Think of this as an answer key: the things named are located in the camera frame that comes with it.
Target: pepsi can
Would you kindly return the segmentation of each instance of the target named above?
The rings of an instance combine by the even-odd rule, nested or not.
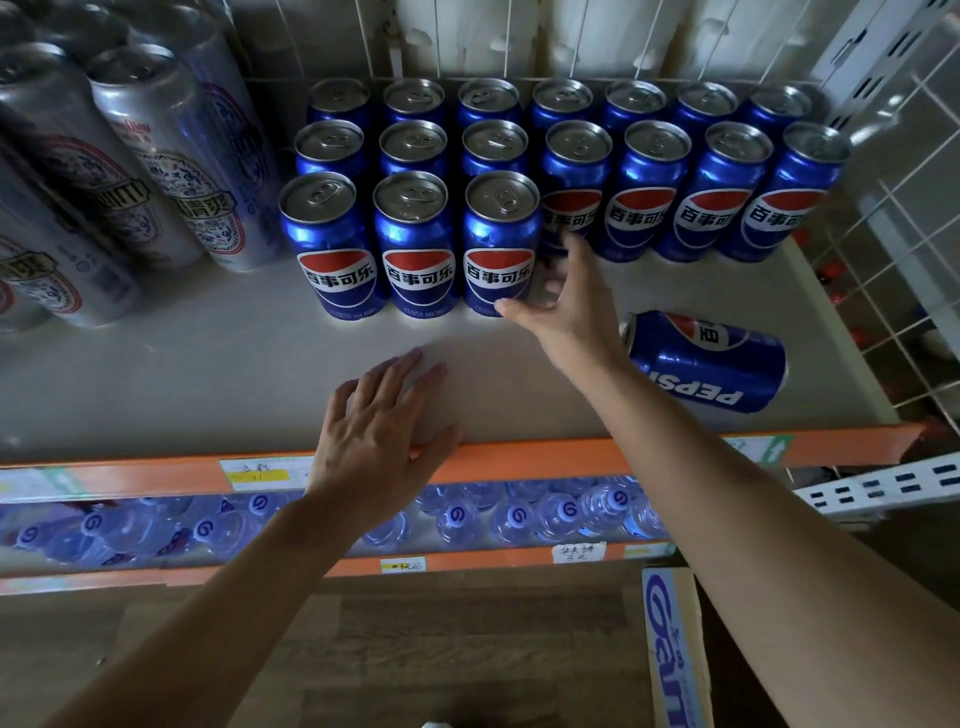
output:
[[[736,120],[760,129],[777,149],[782,149],[783,130],[807,116],[812,108],[809,97],[795,86],[762,85],[751,91],[737,110]]]
[[[446,132],[430,121],[412,119],[391,124],[380,135],[380,172],[429,172],[446,177]]]
[[[376,130],[377,120],[370,89],[356,79],[323,79],[310,88],[306,120],[340,119],[356,124],[364,134]]]
[[[766,407],[787,379],[776,336],[676,313],[631,314],[627,353],[674,397],[750,414]]]
[[[527,132],[502,119],[478,121],[464,132],[460,168],[470,180],[484,172],[504,170],[527,173]]]
[[[610,135],[588,121],[562,121],[547,132],[540,164],[541,253],[566,255],[560,228],[585,233],[593,224],[612,149]]]
[[[697,81],[677,92],[669,121],[690,135],[693,150],[698,153],[704,148],[707,129],[733,116],[738,105],[736,95],[726,86],[713,81]]]
[[[457,91],[457,125],[461,130],[470,124],[489,119],[520,121],[520,92],[503,79],[467,81]]]
[[[666,121],[637,121],[624,139],[625,154],[607,185],[603,226],[593,241],[593,250],[614,263],[639,258],[662,229],[690,155],[690,137]]]
[[[464,276],[467,305],[499,316],[499,299],[525,299],[530,292],[540,241],[540,193],[516,172],[485,172],[467,185]]]
[[[396,307],[415,319],[449,313],[457,304],[457,246],[444,181],[428,172],[400,172],[376,186],[373,204]]]
[[[383,92],[383,104],[387,110],[387,124],[398,121],[421,119],[444,125],[444,88],[436,81],[427,79],[400,79]]]
[[[359,321],[387,304],[376,247],[357,190],[344,175],[311,172],[280,192],[280,225],[328,314]]]
[[[659,116],[666,106],[666,94],[646,81],[614,81],[607,86],[600,126],[619,143],[631,124]]]
[[[294,137],[297,174],[336,172],[360,186],[370,172],[364,134],[356,124],[322,119],[303,127]]]
[[[707,254],[754,194],[774,151],[765,133],[736,121],[714,124],[706,139],[707,148],[656,244],[667,260],[689,263]]]
[[[836,183],[852,154],[843,134],[806,121],[787,127],[783,144],[772,174],[733,221],[718,253],[743,263],[770,256]]]

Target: beer can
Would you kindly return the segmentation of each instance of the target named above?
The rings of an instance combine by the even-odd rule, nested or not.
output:
[[[131,42],[169,48],[193,71],[260,204],[274,214],[281,187],[274,150],[217,21],[196,8],[175,5],[134,12],[130,24]]]
[[[94,106],[84,72],[57,46],[0,49],[0,121],[152,268],[176,270],[203,256],[177,209]]]
[[[166,48],[107,51],[87,68],[101,113],[220,265],[250,271],[281,251],[276,203],[244,173],[193,74]]]
[[[139,296],[131,274],[2,154],[0,281],[82,328],[115,321]]]

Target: can lid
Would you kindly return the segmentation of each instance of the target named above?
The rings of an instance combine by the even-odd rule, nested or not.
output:
[[[427,79],[400,79],[383,92],[383,103],[398,113],[427,113],[444,102],[444,88]]]
[[[721,157],[745,164],[758,164],[774,153],[765,133],[737,121],[721,121],[707,129],[707,146]]]
[[[380,149],[397,161],[425,161],[446,149],[446,132],[431,121],[399,121],[380,135]]]
[[[822,124],[795,121],[783,132],[787,149],[811,161],[843,164],[853,153],[848,137]]]
[[[573,79],[547,79],[534,86],[534,103],[550,111],[572,113],[593,103],[593,92]]]
[[[367,85],[356,79],[323,79],[310,88],[311,109],[342,113],[359,109],[370,99]]]
[[[704,116],[726,116],[733,113],[739,102],[736,95],[722,84],[697,81],[680,89],[677,100],[688,109]]]
[[[398,172],[376,186],[373,203],[399,223],[425,223],[446,207],[446,185],[429,172]]]
[[[143,84],[177,69],[174,55],[158,45],[128,45],[101,53],[86,67],[94,84]]]
[[[530,178],[517,172],[485,172],[467,185],[467,205],[485,220],[515,223],[537,211],[540,191]]]
[[[751,92],[750,100],[767,113],[794,119],[806,116],[813,108],[809,96],[787,84],[758,86]]]
[[[520,103],[516,86],[503,79],[467,81],[457,91],[460,103],[474,111],[506,111]]]
[[[610,156],[613,140],[602,128],[589,121],[562,121],[546,133],[546,146],[566,161],[593,164]]]
[[[666,106],[666,94],[646,81],[625,79],[607,86],[607,101],[633,113],[653,113]]]
[[[303,127],[294,137],[294,150],[306,159],[337,161],[363,149],[363,130],[343,119],[324,119]]]
[[[632,152],[654,161],[677,161],[690,154],[689,135],[667,121],[637,121],[627,127],[624,138]]]
[[[484,161],[510,161],[522,155],[529,140],[519,124],[489,119],[470,124],[464,131],[464,148]]]
[[[357,190],[336,172],[311,172],[294,177],[280,190],[280,212],[298,223],[331,223],[349,212]]]

